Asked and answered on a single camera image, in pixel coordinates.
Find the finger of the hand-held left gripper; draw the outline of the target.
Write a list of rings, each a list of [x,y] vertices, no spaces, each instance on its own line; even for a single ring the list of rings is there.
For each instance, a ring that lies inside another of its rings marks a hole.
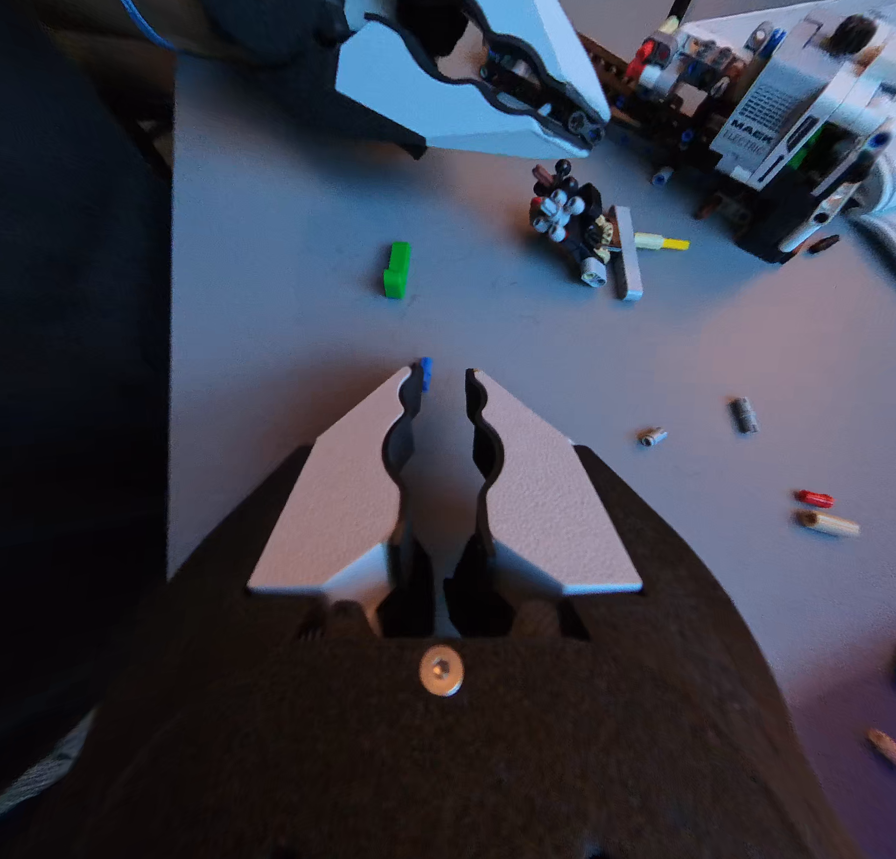
[[[602,131],[610,109],[558,0],[394,0],[378,35],[413,58],[448,131]]]
[[[603,136],[604,93],[582,47],[586,96],[554,76],[532,46],[485,29],[499,57],[522,59],[546,93],[536,103],[505,100],[510,92],[489,80],[446,77],[416,36],[375,13],[340,47],[338,93],[423,138],[427,148],[530,159],[567,154],[585,158]]]

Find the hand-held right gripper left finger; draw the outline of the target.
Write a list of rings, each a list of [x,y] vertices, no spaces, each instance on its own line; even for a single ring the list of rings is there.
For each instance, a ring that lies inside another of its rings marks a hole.
[[[407,365],[314,442],[248,581],[253,596],[357,604],[376,635],[395,620],[420,566],[402,470],[415,445],[424,371]]]

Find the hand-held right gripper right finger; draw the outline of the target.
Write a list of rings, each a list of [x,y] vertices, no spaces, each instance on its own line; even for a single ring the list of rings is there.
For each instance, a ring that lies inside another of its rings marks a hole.
[[[504,599],[640,592],[575,444],[482,370],[466,371],[465,397],[490,587]]]

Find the lego truck model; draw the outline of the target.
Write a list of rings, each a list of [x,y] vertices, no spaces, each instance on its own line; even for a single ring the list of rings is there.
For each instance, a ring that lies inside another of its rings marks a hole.
[[[612,135],[657,152],[656,184],[705,174],[695,216],[756,258],[791,260],[894,174],[894,0],[568,1]]]

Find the person's left forearm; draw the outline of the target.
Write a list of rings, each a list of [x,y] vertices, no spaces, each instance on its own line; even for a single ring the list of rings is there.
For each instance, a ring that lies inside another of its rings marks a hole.
[[[97,34],[144,38],[118,0],[40,1],[61,24]],[[152,27],[179,51],[206,56],[216,52],[216,38],[197,0],[133,1]]]

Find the green lego piece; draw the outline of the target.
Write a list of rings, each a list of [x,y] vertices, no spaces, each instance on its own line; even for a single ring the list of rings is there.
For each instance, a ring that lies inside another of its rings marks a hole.
[[[383,272],[385,296],[391,300],[401,301],[405,298],[411,246],[407,241],[395,241],[389,252],[388,264]]]

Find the small black lego subassembly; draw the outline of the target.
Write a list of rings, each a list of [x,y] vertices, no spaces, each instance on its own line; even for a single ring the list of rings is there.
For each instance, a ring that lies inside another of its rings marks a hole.
[[[597,187],[577,181],[566,159],[558,160],[552,170],[535,165],[532,176],[530,226],[565,254],[590,288],[612,279],[620,301],[637,302],[644,295],[639,252],[690,248],[686,239],[636,231],[630,209],[604,206]]]

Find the tan lego pin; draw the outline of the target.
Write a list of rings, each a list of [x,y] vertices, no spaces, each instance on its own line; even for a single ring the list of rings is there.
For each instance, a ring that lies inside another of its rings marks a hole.
[[[854,521],[822,510],[800,509],[795,519],[802,528],[835,538],[858,538],[861,527]]]

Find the blue wristband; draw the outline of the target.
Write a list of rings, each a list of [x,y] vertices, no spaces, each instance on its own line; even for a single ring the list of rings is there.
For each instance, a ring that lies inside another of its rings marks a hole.
[[[125,13],[127,13],[129,19],[133,23],[133,25],[140,32],[141,36],[146,38],[150,43],[154,46],[159,47],[161,49],[178,53],[178,49],[173,43],[162,35],[160,35],[152,25],[146,20],[142,13],[140,13],[139,8],[134,3],[133,0],[118,0]]]

